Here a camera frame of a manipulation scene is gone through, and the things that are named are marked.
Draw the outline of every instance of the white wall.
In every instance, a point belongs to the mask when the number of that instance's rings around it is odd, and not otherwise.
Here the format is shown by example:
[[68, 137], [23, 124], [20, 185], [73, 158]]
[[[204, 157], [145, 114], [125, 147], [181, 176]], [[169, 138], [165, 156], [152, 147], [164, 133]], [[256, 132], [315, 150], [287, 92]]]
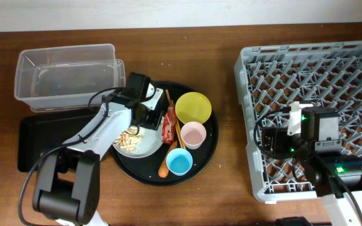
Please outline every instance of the white wall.
[[362, 0], [0, 0], [0, 31], [362, 21]]

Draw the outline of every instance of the round tray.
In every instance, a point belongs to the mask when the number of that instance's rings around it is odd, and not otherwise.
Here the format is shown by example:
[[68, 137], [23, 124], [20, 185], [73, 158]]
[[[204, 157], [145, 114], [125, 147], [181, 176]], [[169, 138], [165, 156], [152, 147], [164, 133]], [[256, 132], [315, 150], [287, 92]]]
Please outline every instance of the round tray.
[[[157, 88], [168, 90], [168, 93], [171, 96], [171, 99], [174, 103], [177, 102], [178, 98], [187, 93], [193, 92], [191, 88], [180, 85], [173, 82], [155, 82]], [[168, 101], [164, 94], [164, 100], [161, 102], [161, 107], [164, 111], [167, 111]], [[202, 145], [195, 150], [189, 150], [193, 158], [192, 168], [188, 173], [183, 176], [175, 176], [172, 172], [168, 173], [166, 178], [161, 178], [158, 176], [158, 169], [164, 160], [165, 155], [170, 147], [169, 144], [163, 144], [159, 150], [153, 153], [150, 156], [145, 158], [129, 158], [118, 153], [112, 146], [110, 148], [111, 156], [114, 158], [117, 165], [130, 177], [140, 181], [147, 185], [155, 186], [170, 186], [182, 183], [193, 178], [199, 172], [201, 172], [205, 166], [211, 160], [214, 151], [217, 146], [217, 139], [219, 137], [219, 128], [217, 126], [217, 119], [214, 111], [212, 110], [211, 117], [203, 124], [207, 131], [207, 136]]]

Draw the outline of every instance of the green light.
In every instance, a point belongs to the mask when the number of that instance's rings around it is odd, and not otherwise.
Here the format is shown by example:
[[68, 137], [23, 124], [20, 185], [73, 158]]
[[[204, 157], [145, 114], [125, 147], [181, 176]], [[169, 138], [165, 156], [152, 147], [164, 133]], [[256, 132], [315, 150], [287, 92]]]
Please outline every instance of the green light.
[[343, 172], [344, 172], [344, 169], [343, 169], [341, 166], [336, 167], [336, 172], [338, 172], [338, 173], [343, 173]]

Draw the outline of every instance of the cup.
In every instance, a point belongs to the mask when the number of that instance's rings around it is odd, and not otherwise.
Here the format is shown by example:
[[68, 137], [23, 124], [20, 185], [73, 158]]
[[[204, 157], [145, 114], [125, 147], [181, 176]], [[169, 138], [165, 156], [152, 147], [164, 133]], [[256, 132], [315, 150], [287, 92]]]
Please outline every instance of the cup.
[[182, 176], [192, 167], [192, 155], [185, 149], [176, 148], [167, 155], [166, 164], [173, 174]]
[[181, 128], [181, 139], [189, 149], [197, 149], [206, 138], [206, 129], [199, 122], [188, 122]]

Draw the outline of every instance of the red snack package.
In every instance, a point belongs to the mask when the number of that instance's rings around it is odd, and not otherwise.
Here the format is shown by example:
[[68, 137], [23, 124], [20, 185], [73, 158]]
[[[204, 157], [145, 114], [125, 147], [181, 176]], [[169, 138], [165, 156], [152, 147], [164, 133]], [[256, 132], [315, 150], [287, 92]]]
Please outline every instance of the red snack package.
[[174, 105], [170, 105], [167, 109], [167, 113], [164, 115], [162, 138], [163, 143], [171, 144], [174, 141], [175, 122], [177, 116], [175, 115]]

